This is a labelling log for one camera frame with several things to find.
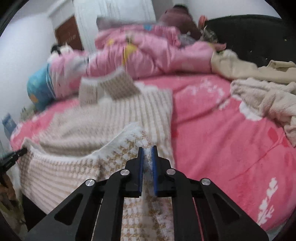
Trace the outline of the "beige white houndstooth sweater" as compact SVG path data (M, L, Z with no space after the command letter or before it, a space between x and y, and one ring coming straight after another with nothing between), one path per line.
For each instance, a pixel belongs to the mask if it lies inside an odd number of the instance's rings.
M152 147L174 164L171 148L173 93L138 87L125 73L104 79L109 93L97 99L98 83L83 81L80 104L55 115L37 143L24 139L22 193L46 215L88 179L103 181L144 149L142 194L125 198L120 240L173 240L170 198L154 195Z

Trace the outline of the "pink floral bed blanket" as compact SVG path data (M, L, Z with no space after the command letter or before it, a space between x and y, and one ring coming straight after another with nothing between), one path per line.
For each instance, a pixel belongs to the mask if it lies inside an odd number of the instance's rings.
M104 79L83 81L98 83L97 99L109 95ZM194 180L211 179L264 230L291 216L295 208L295 148L280 126L267 118L247 116L244 103L230 95L227 80L191 75L133 83L173 93L173 167ZM79 104L79 97L60 101L20 123L11 137L11 147L21 148L26 138L37 143L55 115Z

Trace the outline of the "blue patterned pillow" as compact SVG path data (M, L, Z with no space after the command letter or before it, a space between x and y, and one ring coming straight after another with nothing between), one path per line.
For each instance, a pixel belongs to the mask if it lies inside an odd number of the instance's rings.
M27 93L37 111L44 111L56 99L49 63L29 77Z

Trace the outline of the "white black plush toy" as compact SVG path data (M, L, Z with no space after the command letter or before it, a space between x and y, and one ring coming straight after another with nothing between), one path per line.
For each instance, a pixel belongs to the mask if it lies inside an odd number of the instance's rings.
M51 47L51 51L50 51L50 56L47 60L48 63L51 63L56 57L62 55L62 54L66 54L66 53L71 53L73 52L73 49L69 46L69 45L58 45L58 44L54 44Z

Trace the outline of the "fluffy cream towel garment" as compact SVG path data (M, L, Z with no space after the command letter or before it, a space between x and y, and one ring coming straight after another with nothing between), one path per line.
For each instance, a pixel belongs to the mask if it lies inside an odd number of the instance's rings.
M230 84L230 92L256 115L279 123L295 147L295 82L285 85L253 78L237 79Z

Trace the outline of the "cream beige garment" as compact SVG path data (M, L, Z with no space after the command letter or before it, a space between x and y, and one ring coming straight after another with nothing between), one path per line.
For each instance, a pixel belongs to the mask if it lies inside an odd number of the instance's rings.
M295 63L271 60L267 66L243 61L231 50L213 53L212 72L229 80L254 78L280 84L295 82Z

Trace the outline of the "pink cartoon quilt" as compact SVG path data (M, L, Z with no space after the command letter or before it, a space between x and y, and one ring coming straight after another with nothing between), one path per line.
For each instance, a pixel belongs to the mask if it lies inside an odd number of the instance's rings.
M78 92L81 78L123 68L133 79L174 72L211 73L214 48L197 41L182 47L180 31L162 25L126 25L99 32L93 53L73 50L55 57L49 75L56 99Z

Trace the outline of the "black bed headboard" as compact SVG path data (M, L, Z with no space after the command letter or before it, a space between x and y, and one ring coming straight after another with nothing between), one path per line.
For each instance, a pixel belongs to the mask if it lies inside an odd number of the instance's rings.
M241 60L266 66L269 61L295 62L295 32L273 16L239 15L211 19L206 27Z

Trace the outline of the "maroon padded jacket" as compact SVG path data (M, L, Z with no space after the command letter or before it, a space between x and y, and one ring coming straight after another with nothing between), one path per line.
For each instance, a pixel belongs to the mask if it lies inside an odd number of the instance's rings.
M190 37L195 40L201 38L201 32L197 27L189 9L183 4L175 4L167 9L159 18L158 23L165 26L176 27L182 34L190 33Z

